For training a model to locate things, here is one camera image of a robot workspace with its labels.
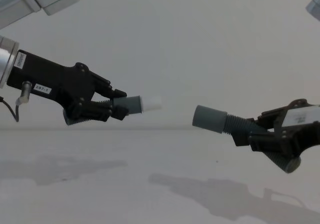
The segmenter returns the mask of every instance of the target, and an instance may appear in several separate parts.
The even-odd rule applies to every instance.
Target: white cap
[[[140,99],[141,99],[142,112],[159,110],[162,108],[161,97],[159,96],[148,97],[148,98],[144,98],[140,96]]]

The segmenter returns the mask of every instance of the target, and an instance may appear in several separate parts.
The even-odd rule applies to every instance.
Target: black cable
[[[14,110],[11,108],[11,106],[4,100],[3,97],[0,97],[0,102],[2,102],[11,112],[13,118],[15,119],[16,122],[19,122],[19,106],[16,105],[15,106],[15,112]]]

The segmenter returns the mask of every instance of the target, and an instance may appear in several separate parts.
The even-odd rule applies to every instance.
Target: gray cylindrical object
[[[225,128],[227,115],[228,113],[225,111],[198,105],[194,112],[192,125],[216,133],[222,133]]]
[[[3,88],[14,66],[19,43],[0,36],[0,88]]]
[[[197,106],[195,110],[192,125],[213,132],[226,133],[229,135],[232,135],[234,132],[265,133],[268,131],[247,119],[229,115],[225,111],[215,110],[200,105]],[[280,153],[275,152],[264,152],[264,154],[286,173],[292,173],[300,166],[301,163],[300,157],[287,158]]]
[[[127,108],[129,110],[129,115],[143,112],[140,96],[115,98],[113,99],[113,106]]]
[[[320,21],[320,0],[312,0],[307,6],[306,10],[310,13],[314,18]]]

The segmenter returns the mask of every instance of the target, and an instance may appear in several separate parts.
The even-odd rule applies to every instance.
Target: white label
[[[14,66],[20,69],[24,68],[26,57],[27,57],[26,54],[18,52],[18,55],[16,56],[16,59],[15,59]]]
[[[36,90],[38,92],[42,92],[42,93],[45,93],[45,94],[50,94],[52,89],[49,88],[49,87],[46,87],[44,85],[35,84],[33,90]]]
[[[282,127],[311,124],[314,122],[320,122],[320,106],[318,105],[288,110]]]

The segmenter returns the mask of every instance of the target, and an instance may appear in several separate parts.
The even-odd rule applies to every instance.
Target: ribbed hose
[[[251,122],[247,119],[244,119],[238,116],[228,114],[225,120],[223,132],[231,135],[235,131],[263,132],[263,133],[267,132],[266,129],[258,126],[254,122]],[[286,173],[292,173],[300,166],[300,163],[301,163],[300,157],[287,158],[275,152],[264,152],[264,154],[274,164],[276,164],[279,168],[281,168]]]

